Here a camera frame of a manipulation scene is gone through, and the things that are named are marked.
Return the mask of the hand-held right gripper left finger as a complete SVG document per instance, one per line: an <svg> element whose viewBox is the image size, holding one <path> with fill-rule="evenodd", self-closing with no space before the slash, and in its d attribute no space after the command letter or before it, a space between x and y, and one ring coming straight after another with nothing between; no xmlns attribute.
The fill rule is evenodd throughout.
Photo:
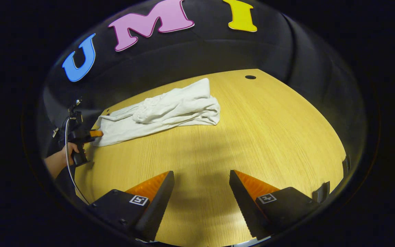
<svg viewBox="0 0 395 247"><path fill-rule="evenodd" d="M116 230L155 241L175 185L172 170L161 173L127 191L113 189L89 205L89 211Z"/></svg>

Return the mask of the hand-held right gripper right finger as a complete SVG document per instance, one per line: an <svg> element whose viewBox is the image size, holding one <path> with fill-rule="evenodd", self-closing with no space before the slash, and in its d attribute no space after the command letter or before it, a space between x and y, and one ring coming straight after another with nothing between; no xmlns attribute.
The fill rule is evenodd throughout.
<svg viewBox="0 0 395 247"><path fill-rule="evenodd" d="M257 240L283 232L312 214L320 204L293 187L278 189L238 170L231 170L229 186Z"/></svg>

